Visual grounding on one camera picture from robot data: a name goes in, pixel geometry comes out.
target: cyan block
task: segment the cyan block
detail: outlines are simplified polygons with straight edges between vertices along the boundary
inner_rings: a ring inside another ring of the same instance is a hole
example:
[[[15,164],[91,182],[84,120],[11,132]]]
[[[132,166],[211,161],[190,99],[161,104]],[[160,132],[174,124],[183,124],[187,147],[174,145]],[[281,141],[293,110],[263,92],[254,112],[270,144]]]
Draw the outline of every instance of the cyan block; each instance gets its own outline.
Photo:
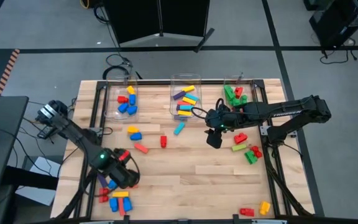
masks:
[[[128,109],[128,104],[127,103],[123,103],[118,107],[118,111],[120,111],[121,113],[125,113]]]
[[[174,130],[174,134],[176,134],[176,135],[178,135],[181,131],[182,131],[182,129],[185,127],[185,123],[184,122],[181,122],[178,126],[177,126],[177,128]]]
[[[132,106],[136,104],[136,95],[135,94],[129,95],[129,104]]]
[[[189,93],[186,93],[185,97],[187,97],[187,98],[189,98],[191,100],[194,100],[194,101],[198,100],[197,96],[193,96],[192,94],[189,94]]]
[[[130,139],[132,141],[141,140],[142,139],[142,133],[131,134]]]

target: blue block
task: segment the blue block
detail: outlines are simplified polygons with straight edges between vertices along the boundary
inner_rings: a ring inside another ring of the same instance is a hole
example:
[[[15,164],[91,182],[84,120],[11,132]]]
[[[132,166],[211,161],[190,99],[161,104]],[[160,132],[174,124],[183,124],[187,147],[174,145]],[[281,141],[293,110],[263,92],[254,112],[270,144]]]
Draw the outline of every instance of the blue block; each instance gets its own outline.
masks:
[[[118,211],[118,198],[110,198],[109,203],[112,212]]]
[[[128,104],[127,103],[123,103],[121,104],[119,107],[118,107],[118,110],[121,112],[121,113],[125,113],[128,109]]]
[[[181,110],[191,110],[193,105],[180,105]]]
[[[136,111],[137,111],[137,106],[130,106],[128,109],[127,109],[129,115],[133,115],[133,114],[136,114]]]
[[[116,189],[117,184],[115,183],[115,181],[110,180],[108,187],[109,187],[109,189]]]
[[[181,123],[177,126],[177,128],[174,130],[173,133],[176,134],[176,135],[178,135],[184,127],[185,127],[185,124],[184,124],[183,122],[181,122]]]
[[[142,133],[131,134],[130,139],[132,141],[141,140],[142,139]]]
[[[185,97],[191,99],[191,100],[194,100],[194,101],[197,101],[198,100],[198,97],[197,96],[193,96],[192,94],[188,94],[186,93]]]
[[[129,197],[124,197],[124,211],[128,212],[132,210],[132,204]]]
[[[129,104],[130,105],[135,105],[136,104],[136,95],[135,94],[129,95]]]

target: purple block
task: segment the purple block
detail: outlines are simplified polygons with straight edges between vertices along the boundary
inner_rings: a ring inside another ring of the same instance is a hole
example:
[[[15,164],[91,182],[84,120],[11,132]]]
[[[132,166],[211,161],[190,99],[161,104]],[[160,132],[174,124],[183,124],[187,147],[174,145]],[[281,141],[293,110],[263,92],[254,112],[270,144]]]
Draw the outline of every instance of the purple block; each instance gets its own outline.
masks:
[[[186,92],[185,91],[181,91],[180,93],[178,93],[178,94],[176,94],[175,96],[173,96],[173,99],[174,100],[177,100],[177,99],[179,99],[179,98],[181,98],[181,97],[183,97],[183,96],[185,96],[186,95]]]

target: orange block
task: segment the orange block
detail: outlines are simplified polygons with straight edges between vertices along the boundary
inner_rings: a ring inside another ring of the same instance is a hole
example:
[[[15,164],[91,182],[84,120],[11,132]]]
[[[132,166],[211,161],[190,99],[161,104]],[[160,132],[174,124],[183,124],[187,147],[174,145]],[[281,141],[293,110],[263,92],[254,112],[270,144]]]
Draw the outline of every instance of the orange block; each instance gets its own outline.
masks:
[[[119,215],[124,216],[125,215],[124,198],[118,198],[118,209],[119,209]]]

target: green block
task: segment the green block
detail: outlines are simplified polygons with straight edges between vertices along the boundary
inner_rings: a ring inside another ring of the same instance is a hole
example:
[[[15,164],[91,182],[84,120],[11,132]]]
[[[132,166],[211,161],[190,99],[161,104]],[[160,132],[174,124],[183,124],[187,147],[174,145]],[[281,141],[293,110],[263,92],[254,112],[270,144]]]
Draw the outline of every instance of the green block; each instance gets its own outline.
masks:
[[[246,156],[249,164],[254,164],[254,163],[256,163],[256,161],[258,161],[258,158],[256,158],[253,151],[248,151],[248,152],[244,153],[244,155]]]
[[[247,103],[247,100],[248,100],[247,95],[242,95],[240,100],[241,100],[241,104]]]
[[[236,146],[231,147],[233,152],[237,152],[237,151],[240,151],[240,150],[246,149],[246,148],[247,148],[247,146],[245,144],[240,144],[240,145],[236,145]]]

